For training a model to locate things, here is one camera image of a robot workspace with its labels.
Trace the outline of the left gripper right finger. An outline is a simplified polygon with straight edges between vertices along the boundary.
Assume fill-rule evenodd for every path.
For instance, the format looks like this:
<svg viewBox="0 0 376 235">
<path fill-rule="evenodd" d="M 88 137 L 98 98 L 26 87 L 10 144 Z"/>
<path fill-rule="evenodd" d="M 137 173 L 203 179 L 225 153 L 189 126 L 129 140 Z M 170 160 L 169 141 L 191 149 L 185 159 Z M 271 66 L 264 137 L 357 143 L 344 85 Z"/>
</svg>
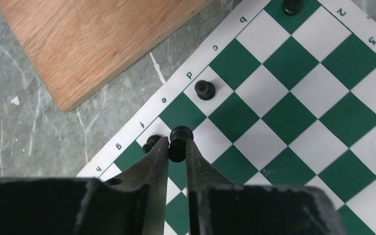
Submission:
<svg viewBox="0 0 376 235">
<path fill-rule="evenodd" d="M 326 193 L 297 185 L 239 185 L 186 143 L 192 235 L 343 235 L 346 230 Z"/>
</svg>

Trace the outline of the black pawn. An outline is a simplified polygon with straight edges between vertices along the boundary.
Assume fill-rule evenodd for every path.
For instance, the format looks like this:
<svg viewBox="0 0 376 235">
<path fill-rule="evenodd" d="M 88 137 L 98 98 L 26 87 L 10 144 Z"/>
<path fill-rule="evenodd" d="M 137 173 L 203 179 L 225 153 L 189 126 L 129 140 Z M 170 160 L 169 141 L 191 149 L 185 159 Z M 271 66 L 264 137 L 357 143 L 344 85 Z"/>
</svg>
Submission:
<svg viewBox="0 0 376 235">
<path fill-rule="evenodd" d="M 152 136 L 150 136 L 147 139 L 146 143 L 142 146 L 142 151 L 145 154 L 148 154 L 161 138 L 162 137 L 159 136 L 159 135 L 152 135 Z"/>
</svg>

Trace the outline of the black bishop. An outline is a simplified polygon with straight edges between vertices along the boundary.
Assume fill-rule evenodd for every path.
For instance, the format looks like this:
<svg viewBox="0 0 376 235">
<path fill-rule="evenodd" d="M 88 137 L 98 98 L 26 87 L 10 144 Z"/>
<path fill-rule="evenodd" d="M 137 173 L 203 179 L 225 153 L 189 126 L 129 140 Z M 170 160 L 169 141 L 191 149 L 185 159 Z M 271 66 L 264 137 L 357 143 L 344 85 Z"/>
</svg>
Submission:
<svg viewBox="0 0 376 235">
<path fill-rule="evenodd" d="M 214 84 L 205 80 L 199 80 L 196 82 L 194 89 L 201 100 L 210 100 L 216 93 Z"/>
</svg>

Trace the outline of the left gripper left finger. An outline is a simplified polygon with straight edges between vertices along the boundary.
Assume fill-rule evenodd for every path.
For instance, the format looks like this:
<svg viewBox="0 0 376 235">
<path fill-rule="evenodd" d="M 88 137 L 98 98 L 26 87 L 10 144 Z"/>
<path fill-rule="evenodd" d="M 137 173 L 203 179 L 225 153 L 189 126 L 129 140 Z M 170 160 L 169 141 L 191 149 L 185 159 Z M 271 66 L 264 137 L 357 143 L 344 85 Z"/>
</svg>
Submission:
<svg viewBox="0 0 376 235">
<path fill-rule="evenodd" d="M 168 138 L 124 172 L 98 178 L 0 178 L 0 235 L 161 235 Z"/>
</svg>

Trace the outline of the black rook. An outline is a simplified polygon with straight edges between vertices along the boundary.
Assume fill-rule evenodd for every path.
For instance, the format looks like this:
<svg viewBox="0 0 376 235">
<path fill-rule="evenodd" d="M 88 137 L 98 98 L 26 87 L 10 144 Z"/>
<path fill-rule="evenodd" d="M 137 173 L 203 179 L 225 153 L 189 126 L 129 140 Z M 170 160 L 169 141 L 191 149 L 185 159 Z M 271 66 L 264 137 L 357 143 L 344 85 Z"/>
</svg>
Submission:
<svg viewBox="0 0 376 235">
<path fill-rule="evenodd" d="M 282 11 L 288 16 L 294 16 L 301 12 L 304 6 L 304 0 L 284 0 Z"/>
</svg>

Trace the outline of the black queen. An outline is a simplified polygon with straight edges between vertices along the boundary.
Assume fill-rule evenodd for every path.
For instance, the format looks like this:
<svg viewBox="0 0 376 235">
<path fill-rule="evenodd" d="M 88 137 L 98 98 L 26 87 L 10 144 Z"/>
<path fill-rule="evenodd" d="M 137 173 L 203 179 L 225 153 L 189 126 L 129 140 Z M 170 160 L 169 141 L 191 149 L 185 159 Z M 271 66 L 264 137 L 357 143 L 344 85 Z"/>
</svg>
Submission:
<svg viewBox="0 0 376 235">
<path fill-rule="evenodd" d="M 186 158 L 187 139 L 193 140 L 193 132 L 187 126 L 177 126 L 170 133 L 168 158 L 175 163 L 180 163 Z"/>
</svg>

